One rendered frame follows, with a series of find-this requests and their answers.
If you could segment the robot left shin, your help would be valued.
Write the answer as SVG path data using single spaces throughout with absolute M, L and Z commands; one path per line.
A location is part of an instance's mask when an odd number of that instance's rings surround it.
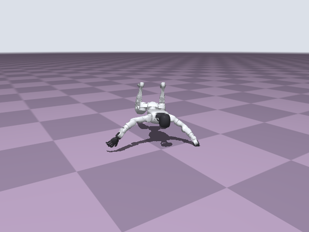
M 161 94 L 160 94 L 160 98 L 159 98 L 159 103 L 164 103 L 165 104 L 165 95 L 164 95 L 164 88 L 161 87 Z

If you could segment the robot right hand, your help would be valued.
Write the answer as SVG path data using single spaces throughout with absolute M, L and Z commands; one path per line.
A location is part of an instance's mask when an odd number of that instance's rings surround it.
M 110 147 L 113 147 L 114 145 L 115 145 L 115 147 L 116 147 L 117 144 L 118 144 L 118 142 L 119 142 L 119 140 L 121 139 L 121 138 L 118 137 L 119 133 L 120 133 L 120 132 L 118 132 L 118 133 L 116 134 L 116 137 L 114 137 L 114 138 L 112 138 L 110 141 L 106 142 L 106 144 L 107 144 L 108 146 L 110 146 Z

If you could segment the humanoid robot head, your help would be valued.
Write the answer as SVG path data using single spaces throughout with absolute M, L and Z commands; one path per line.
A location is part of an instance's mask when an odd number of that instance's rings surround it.
M 159 121 L 159 125 L 162 128 L 168 128 L 170 126 L 170 116 L 168 114 L 157 113 L 155 117 L 159 119 L 157 121 Z

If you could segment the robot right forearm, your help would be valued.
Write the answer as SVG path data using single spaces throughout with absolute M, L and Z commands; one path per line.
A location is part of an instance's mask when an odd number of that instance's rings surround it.
M 135 120 L 132 120 L 128 123 L 126 123 L 120 130 L 119 130 L 119 135 L 118 137 L 119 138 L 122 138 L 123 135 L 126 133 L 126 131 L 128 131 L 131 127 L 135 126 L 136 125 L 136 121 Z

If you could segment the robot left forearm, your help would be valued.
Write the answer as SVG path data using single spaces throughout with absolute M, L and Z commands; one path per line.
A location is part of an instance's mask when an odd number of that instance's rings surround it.
M 194 136 L 194 134 L 192 133 L 192 131 L 191 131 L 187 126 L 184 126 L 184 127 L 183 127 L 183 131 L 186 132 L 186 135 L 188 135 L 189 138 L 191 138 L 191 140 L 194 142 L 194 145 L 197 145 L 197 144 L 198 144 L 197 138 Z

